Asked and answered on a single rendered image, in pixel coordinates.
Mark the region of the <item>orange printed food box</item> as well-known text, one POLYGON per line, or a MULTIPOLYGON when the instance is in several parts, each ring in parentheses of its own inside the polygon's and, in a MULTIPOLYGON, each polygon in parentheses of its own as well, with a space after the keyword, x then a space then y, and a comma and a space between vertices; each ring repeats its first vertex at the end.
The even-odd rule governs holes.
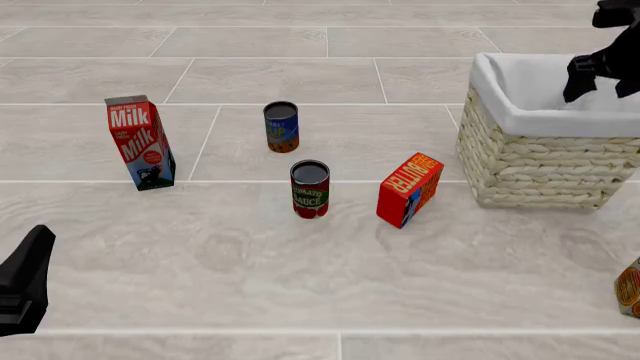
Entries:
POLYGON ((640 319, 640 257, 614 281, 621 314, 640 319))

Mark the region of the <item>red tomato sauce can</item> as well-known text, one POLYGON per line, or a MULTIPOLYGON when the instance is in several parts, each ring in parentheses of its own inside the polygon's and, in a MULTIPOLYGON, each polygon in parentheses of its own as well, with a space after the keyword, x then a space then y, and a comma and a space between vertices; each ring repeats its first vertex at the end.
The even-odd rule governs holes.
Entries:
POLYGON ((321 218, 329 208, 330 170, 321 161, 299 161, 290 170, 292 204, 301 218, 321 218))

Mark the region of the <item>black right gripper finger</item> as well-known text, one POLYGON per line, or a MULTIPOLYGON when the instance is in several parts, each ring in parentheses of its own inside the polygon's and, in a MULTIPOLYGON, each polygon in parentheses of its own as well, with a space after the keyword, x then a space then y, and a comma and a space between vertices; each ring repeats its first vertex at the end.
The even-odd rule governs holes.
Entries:
POLYGON ((563 90, 563 98, 567 104, 597 89, 595 84, 597 70, 597 63, 590 55, 575 56, 569 62, 568 80, 563 90))
POLYGON ((621 75, 615 86, 617 98, 627 98, 640 92, 640 72, 621 75))

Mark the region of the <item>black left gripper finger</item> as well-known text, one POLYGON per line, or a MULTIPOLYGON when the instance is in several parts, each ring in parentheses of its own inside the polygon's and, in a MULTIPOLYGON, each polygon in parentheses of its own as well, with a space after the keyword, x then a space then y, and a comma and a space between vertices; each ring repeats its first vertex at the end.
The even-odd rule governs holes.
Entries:
POLYGON ((0 264, 0 294, 47 300, 47 275, 55 234, 36 225, 7 259, 0 264))

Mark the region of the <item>red milk carton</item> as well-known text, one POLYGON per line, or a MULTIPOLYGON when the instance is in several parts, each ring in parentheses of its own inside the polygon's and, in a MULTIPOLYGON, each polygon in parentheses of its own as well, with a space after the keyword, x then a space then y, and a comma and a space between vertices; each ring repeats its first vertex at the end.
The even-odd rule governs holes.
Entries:
POLYGON ((146 95, 105 104, 109 131, 137 190, 173 186, 176 163, 156 105, 146 95))

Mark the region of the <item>woven wicker basket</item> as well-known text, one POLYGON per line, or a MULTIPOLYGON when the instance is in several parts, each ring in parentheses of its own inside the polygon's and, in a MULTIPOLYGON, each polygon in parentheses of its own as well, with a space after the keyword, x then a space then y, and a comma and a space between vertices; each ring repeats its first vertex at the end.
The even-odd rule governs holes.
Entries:
POLYGON ((470 86, 456 149, 481 206, 599 209, 640 167, 640 137, 505 133, 470 86))

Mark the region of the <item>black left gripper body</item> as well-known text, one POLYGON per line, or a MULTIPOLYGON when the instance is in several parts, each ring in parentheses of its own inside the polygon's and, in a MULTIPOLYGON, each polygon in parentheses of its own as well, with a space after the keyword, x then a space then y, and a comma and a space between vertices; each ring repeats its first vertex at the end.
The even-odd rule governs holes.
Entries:
POLYGON ((34 334, 48 304, 46 287, 23 293, 0 288, 0 336, 34 334))

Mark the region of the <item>white cloth basket liner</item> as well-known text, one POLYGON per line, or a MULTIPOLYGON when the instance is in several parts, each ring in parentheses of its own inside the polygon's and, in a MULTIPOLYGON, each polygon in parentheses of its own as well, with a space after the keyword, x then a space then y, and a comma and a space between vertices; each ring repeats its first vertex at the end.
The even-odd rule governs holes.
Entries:
POLYGON ((470 84, 502 131, 527 137, 640 137, 640 92, 619 98, 617 80, 567 103, 572 54, 479 53, 470 84))

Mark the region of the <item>red butter box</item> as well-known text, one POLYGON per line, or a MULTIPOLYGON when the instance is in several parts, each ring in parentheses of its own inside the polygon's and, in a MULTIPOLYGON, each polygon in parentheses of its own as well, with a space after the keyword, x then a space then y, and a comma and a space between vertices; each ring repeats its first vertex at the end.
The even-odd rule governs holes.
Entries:
POLYGON ((381 183, 376 214, 398 229, 436 194, 444 164, 417 152, 381 183))

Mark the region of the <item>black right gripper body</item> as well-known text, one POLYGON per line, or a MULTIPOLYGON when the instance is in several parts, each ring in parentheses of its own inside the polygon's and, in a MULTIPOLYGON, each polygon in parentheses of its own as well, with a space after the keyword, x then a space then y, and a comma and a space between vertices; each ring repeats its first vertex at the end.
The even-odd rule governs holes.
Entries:
POLYGON ((640 81, 640 26, 629 26, 608 47, 574 58, 579 76, 640 81))

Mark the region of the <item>blue soup can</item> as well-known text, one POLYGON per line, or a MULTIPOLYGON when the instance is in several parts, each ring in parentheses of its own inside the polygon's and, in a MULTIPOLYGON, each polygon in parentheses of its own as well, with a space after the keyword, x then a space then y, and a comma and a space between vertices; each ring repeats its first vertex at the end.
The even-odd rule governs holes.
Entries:
POLYGON ((299 146, 298 107, 288 101, 275 101, 263 109, 267 145, 273 152, 293 152, 299 146))

